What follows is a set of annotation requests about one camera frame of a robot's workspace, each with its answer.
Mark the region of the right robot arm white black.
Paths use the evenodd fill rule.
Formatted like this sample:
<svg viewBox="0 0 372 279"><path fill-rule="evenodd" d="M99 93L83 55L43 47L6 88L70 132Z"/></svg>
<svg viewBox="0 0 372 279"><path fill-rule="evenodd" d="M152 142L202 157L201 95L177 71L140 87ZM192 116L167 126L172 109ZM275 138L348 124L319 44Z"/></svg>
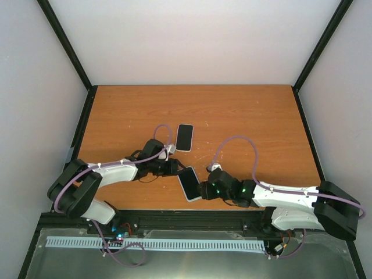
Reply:
<svg viewBox="0 0 372 279"><path fill-rule="evenodd" d="M202 199L231 201L241 208L265 208L264 228L321 230L335 238L356 239L360 203L340 187L322 181L318 187L285 187L263 181L238 180L220 168L199 183Z"/></svg>

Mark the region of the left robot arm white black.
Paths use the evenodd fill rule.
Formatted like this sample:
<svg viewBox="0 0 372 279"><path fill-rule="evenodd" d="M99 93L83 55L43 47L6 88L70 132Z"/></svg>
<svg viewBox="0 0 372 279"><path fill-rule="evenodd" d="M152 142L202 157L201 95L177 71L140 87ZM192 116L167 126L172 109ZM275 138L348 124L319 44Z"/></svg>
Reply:
<svg viewBox="0 0 372 279"><path fill-rule="evenodd" d="M148 174L178 175L185 166L171 157L175 151L173 144L165 145L153 138L143 149L115 162L88 164L81 159L72 160L49 188L47 197L55 212L70 219L94 220L108 234L114 234L121 227L119 212L110 203L95 198L98 190L119 182L139 181Z"/></svg>

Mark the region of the small circuit board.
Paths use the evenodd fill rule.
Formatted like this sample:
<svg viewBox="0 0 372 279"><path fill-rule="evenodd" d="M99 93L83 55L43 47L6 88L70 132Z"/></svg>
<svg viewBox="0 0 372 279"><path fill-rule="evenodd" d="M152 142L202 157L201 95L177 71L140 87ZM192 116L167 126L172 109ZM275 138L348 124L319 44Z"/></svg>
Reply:
<svg viewBox="0 0 372 279"><path fill-rule="evenodd" d="M116 234L116 239L121 241L132 235L131 225L129 223L120 224L118 227L113 228L113 232Z"/></svg>

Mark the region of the black aluminium frame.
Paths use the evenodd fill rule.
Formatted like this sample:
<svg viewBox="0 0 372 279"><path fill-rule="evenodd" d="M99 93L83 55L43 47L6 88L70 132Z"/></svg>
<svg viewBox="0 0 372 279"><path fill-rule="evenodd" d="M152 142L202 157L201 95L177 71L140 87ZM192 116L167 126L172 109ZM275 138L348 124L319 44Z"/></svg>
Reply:
<svg viewBox="0 0 372 279"><path fill-rule="evenodd" d="M340 1L334 14L332 15L332 18L327 24L327 27L324 29L319 41L317 42L312 54L309 56L299 77L297 78L295 84L292 86L294 100L296 101L298 112L300 114L301 121L305 129L305 133L313 155L316 169L321 179L324 179L325 176L323 173L323 169L321 167L318 153L316 151L313 137L310 132L309 125L307 123L305 113L303 111L303 106L299 97L299 92L302 86L304 85L306 79L308 78L309 74L313 70L314 66L316 65L319 57L321 56L330 39L332 38L333 34L335 33L337 27L339 26L342 19L349 10L350 6L352 5L352 3L353 3L352 0ZM83 136L88 124L88 119L91 114L92 106L94 104L94 99L98 87L96 85L91 84L78 56L76 55L75 50L72 47L72 44L70 43L65 31L63 30L63 27L59 22L57 15L55 14L49 1L38 1L38 4L41 10L43 11L44 15L46 16L58 40L60 41L63 49L65 50L66 54L71 60L85 88L87 89L87 97L85 99L83 110L81 112L78 125L71 143L72 149L71 157L72 159L76 159L78 152L81 148ZM230 213L228 212L218 212L216 210L207 212L201 212L197 210L192 210L189 212L178 210L165 211L133 210L132 214L135 217L144 216L145 219L150 220L154 225L163 225L166 231L169 231L171 229L171 225L175 225L176 229L180 231L196 230L197 226L201 226L200 228L201 231L207 231L208 224L214 226L219 221L221 222L223 228L227 228L227 226L230 224L228 218L231 216ZM75 228L86 229L88 228L88 226L89 222L87 221L68 219L67 217L62 216L61 214L55 213L53 209L46 213L42 213L37 224L37 228L35 229L33 238L31 240L30 247L27 251L26 258L23 262L21 271L19 273L19 278L27 278L31 276L30 271L31 266L34 265L36 261L36 251L38 249L37 241L40 239L41 232L43 229L75 229Z"/></svg>

